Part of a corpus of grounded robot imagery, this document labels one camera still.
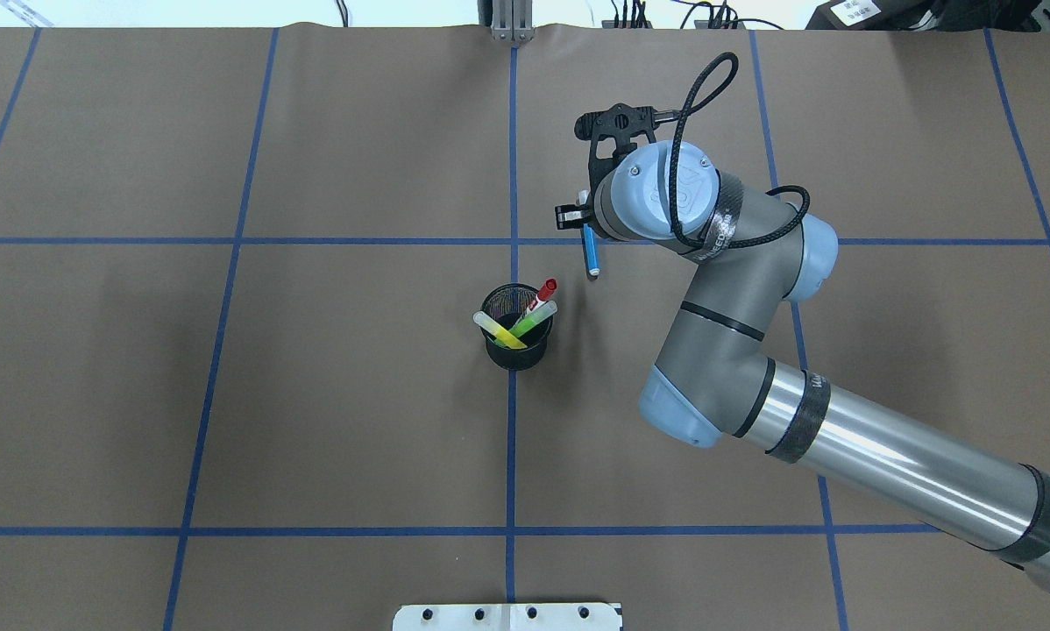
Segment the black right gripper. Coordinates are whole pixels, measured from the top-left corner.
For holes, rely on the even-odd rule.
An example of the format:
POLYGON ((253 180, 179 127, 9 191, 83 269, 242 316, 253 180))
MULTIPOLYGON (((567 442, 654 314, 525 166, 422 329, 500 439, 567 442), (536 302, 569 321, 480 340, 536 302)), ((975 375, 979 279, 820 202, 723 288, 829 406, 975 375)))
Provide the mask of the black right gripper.
POLYGON ((556 205, 556 230, 572 230, 585 226, 600 228, 600 192, 605 190, 607 177, 613 174, 622 161, 640 148, 637 139, 656 141, 655 131, 662 124, 677 120, 675 110, 657 110, 649 105, 633 107, 614 104, 607 110, 578 115, 573 125, 574 136, 590 144, 588 157, 588 197, 585 202, 556 205))

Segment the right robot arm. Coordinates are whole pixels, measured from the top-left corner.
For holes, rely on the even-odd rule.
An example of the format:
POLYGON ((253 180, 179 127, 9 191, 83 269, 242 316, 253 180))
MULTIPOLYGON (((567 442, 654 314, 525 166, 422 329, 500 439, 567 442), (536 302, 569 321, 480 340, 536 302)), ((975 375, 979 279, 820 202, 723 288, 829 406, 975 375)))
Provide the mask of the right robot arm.
POLYGON ((850 484, 1022 571, 1050 594, 1050 472, 943 434, 776 360, 781 304, 813 298, 838 238, 801 185, 754 188, 685 139, 692 105, 617 103, 578 117, 588 185, 556 227, 662 246, 696 266, 640 392, 652 426, 708 448, 734 436, 850 484))

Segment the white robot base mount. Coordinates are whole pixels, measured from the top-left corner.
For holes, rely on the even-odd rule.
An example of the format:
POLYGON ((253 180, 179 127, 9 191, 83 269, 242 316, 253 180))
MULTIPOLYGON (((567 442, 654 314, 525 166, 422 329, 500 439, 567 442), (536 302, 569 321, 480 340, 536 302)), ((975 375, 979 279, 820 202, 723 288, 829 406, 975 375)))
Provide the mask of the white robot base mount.
POLYGON ((604 602, 415 604, 393 630, 624 630, 621 606, 604 602))

